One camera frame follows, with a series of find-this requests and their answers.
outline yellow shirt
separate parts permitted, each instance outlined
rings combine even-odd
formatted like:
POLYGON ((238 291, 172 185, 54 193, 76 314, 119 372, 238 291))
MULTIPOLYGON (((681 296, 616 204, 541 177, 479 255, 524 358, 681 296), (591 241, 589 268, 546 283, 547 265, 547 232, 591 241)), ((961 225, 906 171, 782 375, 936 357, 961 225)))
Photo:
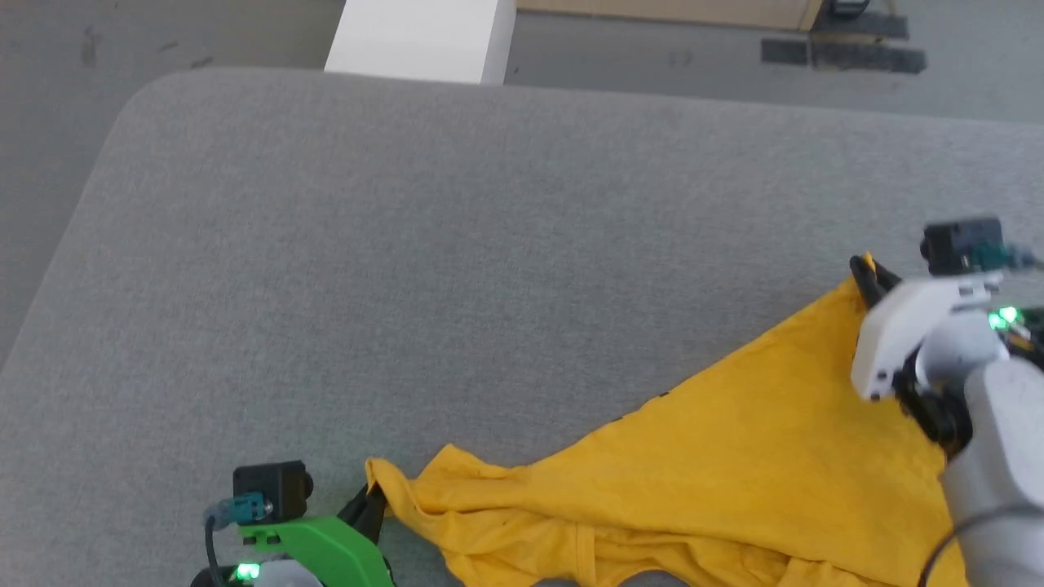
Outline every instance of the yellow shirt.
MULTIPOLYGON (((414 480, 367 462, 395 515, 468 586, 912 586, 951 527, 944 460, 849 373, 854 282, 639 410, 526 467, 444 448, 414 480)), ((957 548, 931 585, 965 585, 957 548)))

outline wooden board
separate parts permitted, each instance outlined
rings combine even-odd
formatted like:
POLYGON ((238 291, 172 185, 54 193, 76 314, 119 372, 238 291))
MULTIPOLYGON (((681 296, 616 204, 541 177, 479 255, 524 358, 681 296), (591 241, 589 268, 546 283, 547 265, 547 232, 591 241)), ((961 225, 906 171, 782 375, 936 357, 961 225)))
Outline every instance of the wooden board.
POLYGON ((824 0, 517 0, 520 10, 807 31, 824 0))

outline green led light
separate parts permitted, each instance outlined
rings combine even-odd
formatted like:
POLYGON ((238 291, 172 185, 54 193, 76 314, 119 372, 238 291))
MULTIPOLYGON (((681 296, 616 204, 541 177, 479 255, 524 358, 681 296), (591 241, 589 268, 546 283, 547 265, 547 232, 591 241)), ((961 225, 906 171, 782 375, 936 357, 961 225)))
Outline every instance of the green led light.
POLYGON ((997 310, 997 313, 1000 314, 1000 318, 1004 319, 1006 322, 1015 322, 1019 320, 1019 310, 1013 308, 1012 306, 1000 308, 997 310))
POLYGON ((990 313, 990 328, 994 330, 1007 330, 1007 321, 1000 318, 1000 314, 990 313))
POLYGON ((236 567, 236 579, 239 581, 254 581, 261 574, 261 565, 255 563, 243 563, 236 567))

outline gray tabletop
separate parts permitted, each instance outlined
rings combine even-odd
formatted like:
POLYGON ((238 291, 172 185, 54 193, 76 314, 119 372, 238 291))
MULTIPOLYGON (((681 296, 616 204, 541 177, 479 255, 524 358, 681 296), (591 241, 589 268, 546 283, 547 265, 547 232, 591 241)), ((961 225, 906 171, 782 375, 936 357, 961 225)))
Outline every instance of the gray tabletop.
MULTIPOLYGON (((323 514, 367 456, 538 460, 812 301, 853 253, 923 272, 926 220, 995 212, 1044 249, 1041 152, 1041 128, 993 123, 164 78, 120 115, 0 374, 3 583, 187 585, 242 464, 303 459, 323 514)), ((400 585, 452 584, 407 531, 382 543, 400 585)))

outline yellow fabric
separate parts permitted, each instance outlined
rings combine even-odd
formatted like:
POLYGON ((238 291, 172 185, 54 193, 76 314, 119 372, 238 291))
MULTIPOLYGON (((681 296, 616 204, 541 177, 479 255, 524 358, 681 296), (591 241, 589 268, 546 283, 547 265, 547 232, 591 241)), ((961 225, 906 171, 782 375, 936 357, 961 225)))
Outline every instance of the yellow fabric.
MULTIPOLYGON (((416 480, 366 469, 468 586, 912 586, 950 520, 942 454, 849 382, 864 308, 846 282, 755 342, 527 467, 453 446, 416 480)), ((932 585, 965 585, 959 556, 932 585)))

